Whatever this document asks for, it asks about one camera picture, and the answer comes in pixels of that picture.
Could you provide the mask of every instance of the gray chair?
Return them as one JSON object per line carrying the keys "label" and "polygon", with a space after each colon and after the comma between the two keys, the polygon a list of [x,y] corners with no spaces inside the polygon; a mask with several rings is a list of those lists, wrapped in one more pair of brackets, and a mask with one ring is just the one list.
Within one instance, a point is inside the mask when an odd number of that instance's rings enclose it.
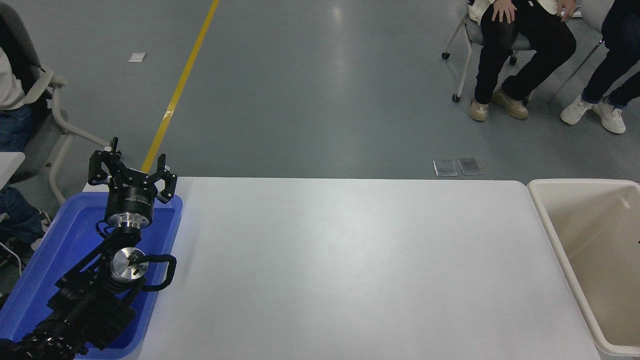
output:
{"label": "gray chair", "polygon": [[[58,189],[56,176],[75,135],[103,147],[109,146],[109,143],[67,122],[60,109],[60,91],[67,80],[40,64],[20,16],[11,6],[2,2],[0,39],[13,72],[25,89],[24,102],[31,104],[34,119],[33,133],[24,149],[25,160],[10,182],[13,184],[30,179],[44,167],[51,166],[49,187],[58,203],[62,204],[65,198]],[[48,99],[51,100],[51,108],[47,106]]]}
{"label": "gray chair", "polygon": [[[614,0],[582,0],[582,6],[580,7],[580,12],[582,14],[582,18],[584,22],[589,25],[591,29],[594,29],[598,33],[602,34],[602,23],[604,19],[607,17],[611,6],[613,5]],[[551,99],[548,102],[552,102],[556,95],[560,92],[560,90],[571,80],[571,78],[578,73],[578,70],[584,65],[584,63],[589,60],[591,55],[595,53],[595,51],[602,45],[604,39],[601,38],[600,41],[593,47],[591,52],[587,55],[587,57],[578,65],[578,67],[573,71],[571,75],[567,78],[567,80],[560,85],[558,90],[553,94]]]}
{"label": "gray chair", "polygon": [[[458,32],[460,32],[460,29],[464,28],[465,34],[467,35],[465,37],[466,44],[467,44],[467,60],[465,62],[465,68],[462,70],[462,76],[460,76],[460,83],[458,85],[458,90],[454,92],[453,95],[451,96],[451,100],[453,102],[460,102],[460,99],[462,98],[462,88],[465,85],[467,72],[469,70],[469,64],[471,62],[471,56],[473,54],[473,47],[471,46],[471,44],[478,44],[480,46],[484,46],[484,38],[482,36],[482,30],[480,28],[480,25],[476,24],[475,21],[469,18],[467,14],[466,5],[464,7],[464,10],[465,10],[464,15],[462,15],[461,20],[458,22],[458,26],[456,27],[455,32],[451,36],[451,39],[449,40],[449,43],[447,44],[445,51],[442,52],[442,58],[444,60],[449,59],[451,55],[449,53],[449,46],[451,46],[451,44],[453,43],[453,40],[456,38],[456,35],[458,34]],[[531,50],[531,45],[529,44],[529,40],[523,34],[518,34],[511,48],[513,50],[513,55],[510,57],[509,63],[511,65],[515,65],[515,63],[518,60],[516,57],[516,53],[518,51]],[[527,97],[526,102],[528,102],[530,99],[531,99],[531,94],[529,94],[529,96]]]}

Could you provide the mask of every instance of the hand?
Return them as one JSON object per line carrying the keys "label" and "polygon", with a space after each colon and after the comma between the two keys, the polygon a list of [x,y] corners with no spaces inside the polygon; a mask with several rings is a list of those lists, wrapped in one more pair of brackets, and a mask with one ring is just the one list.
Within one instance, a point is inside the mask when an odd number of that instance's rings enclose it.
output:
{"label": "hand", "polygon": [[556,16],[562,16],[562,21],[566,21],[575,13],[575,0],[557,0],[558,11]]}
{"label": "hand", "polygon": [[[573,9],[575,9],[575,0],[573,0]],[[502,22],[502,16],[504,15],[507,18],[507,23],[511,24],[511,21],[516,20],[516,8],[511,3],[511,0],[495,0],[493,3],[493,17],[491,21],[495,21],[497,15],[500,22]]]}

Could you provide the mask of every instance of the yellow floor line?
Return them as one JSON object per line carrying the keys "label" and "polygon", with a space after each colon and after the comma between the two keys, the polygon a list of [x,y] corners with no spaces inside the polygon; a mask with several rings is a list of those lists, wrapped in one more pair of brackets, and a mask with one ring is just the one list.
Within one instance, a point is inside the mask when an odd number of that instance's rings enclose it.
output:
{"label": "yellow floor line", "polygon": [[167,107],[162,122],[160,123],[160,127],[156,132],[156,137],[151,143],[151,147],[149,148],[149,152],[147,153],[145,162],[142,164],[141,170],[144,172],[148,173],[151,169],[151,165],[156,160],[158,149],[160,148],[160,144],[162,143],[164,134],[166,133],[166,129],[167,127],[169,127],[169,122],[173,117],[175,107],[178,105],[178,101],[180,101],[180,96],[182,95],[184,85],[187,83],[187,79],[189,78],[189,74],[191,73],[191,68],[193,67],[193,63],[196,61],[196,57],[198,56],[198,52],[200,51],[200,46],[202,45],[204,36],[207,34],[207,30],[209,29],[209,24],[211,23],[213,14],[216,13],[219,1],[220,0],[214,0],[211,4],[211,7],[209,8],[207,18],[204,20],[204,24],[202,24],[200,34],[198,34],[196,43],[193,45],[193,49],[191,50],[191,54],[189,55],[189,60],[187,60],[187,64],[184,66],[184,70],[182,70],[182,75],[180,76],[180,80],[178,80],[178,85],[176,85],[175,90],[173,91],[173,96],[171,97],[169,106]]}

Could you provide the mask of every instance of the gray floor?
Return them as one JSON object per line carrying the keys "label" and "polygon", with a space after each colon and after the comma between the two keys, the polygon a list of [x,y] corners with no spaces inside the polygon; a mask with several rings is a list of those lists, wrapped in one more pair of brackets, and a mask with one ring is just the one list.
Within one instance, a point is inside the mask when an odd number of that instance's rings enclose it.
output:
{"label": "gray floor", "polygon": [[[68,77],[71,123],[119,136],[126,163],[140,167],[211,2],[7,3],[42,62]],[[599,34],[570,20],[578,51],[536,91],[529,119],[491,106],[478,123],[468,106],[479,47],[457,104],[462,34],[440,58],[464,10],[463,1],[221,0],[161,151],[179,176],[433,179],[433,160],[478,158],[484,175],[454,179],[640,180],[640,101],[623,113],[623,135],[592,113],[573,127],[559,120],[604,47],[547,104]],[[148,55],[127,63],[133,52]],[[530,57],[519,54],[502,77]],[[65,195],[81,191],[95,149],[75,140],[60,177]],[[45,184],[39,176],[19,188],[55,211]]]}

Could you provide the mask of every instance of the blue plastic bin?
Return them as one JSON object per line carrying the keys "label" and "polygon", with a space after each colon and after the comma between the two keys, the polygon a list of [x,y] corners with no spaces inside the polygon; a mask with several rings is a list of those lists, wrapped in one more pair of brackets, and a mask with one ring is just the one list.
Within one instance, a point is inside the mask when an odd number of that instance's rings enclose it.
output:
{"label": "blue plastic bin", "polygon": [[[0,311],[0,338],[19,341],[51,314],[47,301],[58,290],[55,282],[102,241],[95,232],[95,223],[104,218],[107,195],[102,192],[78,193],[60,208],[42,244]],[[142,230],[142,241],[137,247],[146,254],[169,254],[181,215],[180,197],[175,196],[167,204],[156,201],[153,223]],[[165,269],[165,264],[151,264],[146,274],[147,284],[162,282]],[[163,291],[171,291],[171,286]],[[126,330],[103,351],[87,344],[87,357],[120,359],[131,353],[145,336],[156,298],[155,292],[140,293],[131,305],[137,312],[136,317]]]}

